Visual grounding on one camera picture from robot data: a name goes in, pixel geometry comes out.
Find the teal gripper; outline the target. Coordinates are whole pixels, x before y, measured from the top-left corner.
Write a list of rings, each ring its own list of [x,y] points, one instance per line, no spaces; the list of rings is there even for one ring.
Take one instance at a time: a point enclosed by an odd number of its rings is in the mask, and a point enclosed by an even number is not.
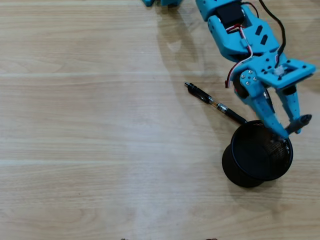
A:
[[[263,124],[281,139],[287,139],[288,133],[278,121],[270,102],[265,97],[266,89],[276,87],[279,78],[285,74],[285,54],[267,52],[253,56],[236,66],[233,70],[234,90],[243,102],[250,106]],[[300,117],[300,106],[296,86],[281,91],[282,106],[293,123]]]

